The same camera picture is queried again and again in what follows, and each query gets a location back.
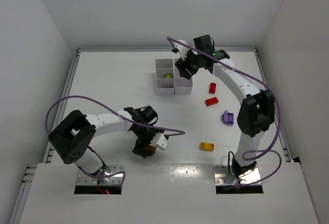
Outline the brown lego plate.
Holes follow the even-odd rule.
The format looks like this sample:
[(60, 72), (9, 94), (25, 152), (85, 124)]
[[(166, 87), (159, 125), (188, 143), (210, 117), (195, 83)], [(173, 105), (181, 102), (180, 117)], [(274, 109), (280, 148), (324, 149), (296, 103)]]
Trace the brown lego plate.
[(153, 146), (145, 146), (145, 147), (144, 147), (144, 150), (145, 150), (145, 151), (148, 151), (148, 152), (150, 152), (150, 153), (152, 153), (152, 154), (155, 154), (155, 152), (156, 152), (156, 147), (153, 147)]

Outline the long red lego brick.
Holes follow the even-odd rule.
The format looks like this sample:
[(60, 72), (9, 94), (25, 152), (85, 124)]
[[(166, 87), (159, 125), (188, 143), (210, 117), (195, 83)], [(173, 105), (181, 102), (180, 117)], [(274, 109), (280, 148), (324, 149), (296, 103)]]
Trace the long red lego brick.
[(217, 97), (213, 97), (213, 98), (205, 100), (206, 106), (212, 106), (212, 105), (215, 105), (215, 104), (218, 104), (218, 103), (219, 103), (219, 101), (218, 101)]

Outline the yellow lego brick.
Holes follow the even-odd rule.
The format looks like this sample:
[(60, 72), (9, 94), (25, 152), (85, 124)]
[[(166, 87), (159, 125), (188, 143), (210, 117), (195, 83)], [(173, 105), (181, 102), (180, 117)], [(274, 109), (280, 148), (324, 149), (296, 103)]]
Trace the yellow lego brick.
[(207, 143), (207, 142), (201, 142), (199, 146), (200, 150), (202, 151), (214, 151), (214, 144), (213, 143)]

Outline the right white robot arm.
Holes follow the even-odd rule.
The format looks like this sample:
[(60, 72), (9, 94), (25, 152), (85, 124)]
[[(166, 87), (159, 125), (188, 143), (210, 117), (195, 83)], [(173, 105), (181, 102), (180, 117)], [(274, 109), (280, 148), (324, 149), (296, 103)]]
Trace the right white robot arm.
[(175, 63), (179, 75), (191, 79), (203, 68), (219, 78), (241, 105), (236, 119), (241, 136), (231, 165), (238, 177), (256, 166), (260, 141), (275, 119), (275, 99), (271, 91), (259, 89), (240, 73), (226, 51), (216, 50), (211, 36), (195, 38), (194, 45), (191, 49), (183, 40), (172, 42), (172, 51), (180, 55)]

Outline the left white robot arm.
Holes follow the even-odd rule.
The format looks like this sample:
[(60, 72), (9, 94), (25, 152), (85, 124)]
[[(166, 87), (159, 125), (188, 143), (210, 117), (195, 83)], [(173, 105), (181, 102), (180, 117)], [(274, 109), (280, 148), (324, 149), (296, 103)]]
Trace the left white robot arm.
[(161, 129), (154, 129), (157, 113), (152, 107), (134, 109), (126, 107), (116, 114), (85, 115), (72, 111), (48, 136), (48, 139), (65, 164), (75, 164), (92, 177), (102, 178), (105, 162), (89, 146), (92, 139), (104, 134), (131, 131), (137, 137), (133, 153), (151, 157), (156, 149), (167, 149), (168, 137)]

